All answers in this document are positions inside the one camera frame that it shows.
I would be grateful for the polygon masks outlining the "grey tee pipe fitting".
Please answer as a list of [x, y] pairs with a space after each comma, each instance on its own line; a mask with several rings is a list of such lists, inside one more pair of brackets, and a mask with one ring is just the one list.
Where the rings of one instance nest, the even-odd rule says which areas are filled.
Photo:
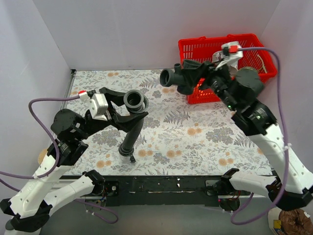
[[159, 82], [163, 87], [177, 86], [177, 91], [183, 95], [191, 95], [193, 88], [188, 84], [185, 76], [182, 74], [180, 63], [174, 64], [174, 69], [163, 69], [159, 76]]

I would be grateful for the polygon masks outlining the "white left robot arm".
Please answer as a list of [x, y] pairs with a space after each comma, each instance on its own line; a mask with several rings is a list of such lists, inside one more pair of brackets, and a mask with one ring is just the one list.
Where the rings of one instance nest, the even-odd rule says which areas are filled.
[[118, 151], [134, 163], [134, 143], [148, 115], [149, 101], [138, 90], [116, 92], [108, 88], [80, 91], [73, 100], [88, 104], [84, 116], [61, 109], [53, 124], [46, 129], [52, 140], [41, 164], [15, 196], [1, 200], [0, 208], [11, 218], [5, 225], [7, 235], [38, 235], [41, 228], [60, 208], [92, 194], [106, 196], [108, 188], [104, 177], [96, 170], [82, 174], [76, 181], [54, 190], [59, 179], [87, 150], [85, 140], [109, 126], [126, 133]]

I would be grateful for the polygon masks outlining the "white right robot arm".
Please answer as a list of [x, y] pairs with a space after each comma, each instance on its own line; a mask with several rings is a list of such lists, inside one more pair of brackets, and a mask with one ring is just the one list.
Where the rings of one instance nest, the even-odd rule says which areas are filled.
[[213, 186], [214, 191], [229, 195], [249, 191], [269, 198], [285, 211], [308, 205], [313, 199], [313, 174], [288, 146], [287, 133], [276, 117], [258, 100], [264, 87], [258, 72], [242, 68], [231, 77], [223, 62], [193, 60], [184, 60], [181, 72], [188, 85], [210, 88], [220, 98], [234, 113], [236, 126], [261, 149], [276, 171], [275, 176], [249, 176], [233, 168]]

